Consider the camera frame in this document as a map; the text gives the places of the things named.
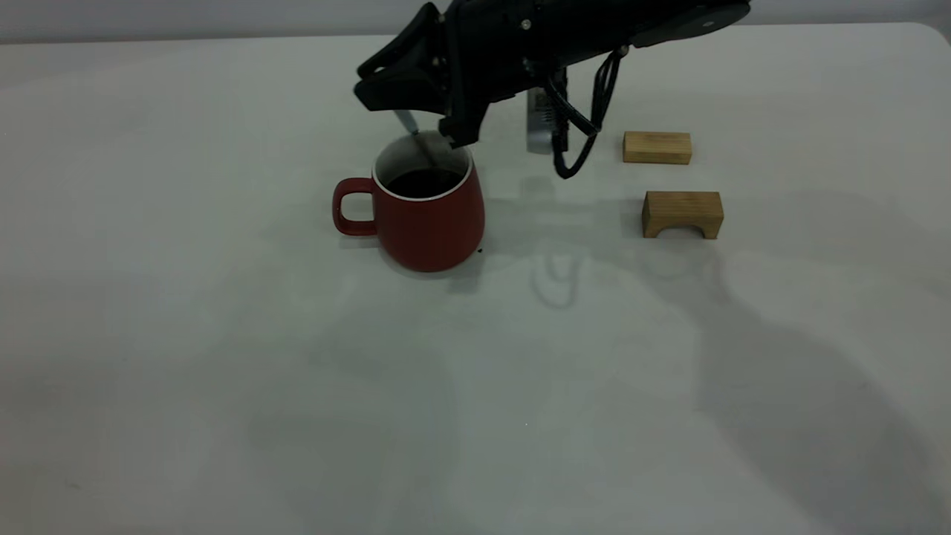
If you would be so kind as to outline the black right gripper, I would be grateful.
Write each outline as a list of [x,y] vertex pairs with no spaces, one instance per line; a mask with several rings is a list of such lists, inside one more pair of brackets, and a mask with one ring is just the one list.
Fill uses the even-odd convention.
[[[550,77],[551,57],[542,49],[550,4],[452,1],[444,28],[443,14],[427,2],[397,37],[357,68],[354,95],[368,111],[445,115],[438,129],[449,144],[472,145],[490,105],[542,87]],[[444,41],[449,74],[432,65]]]

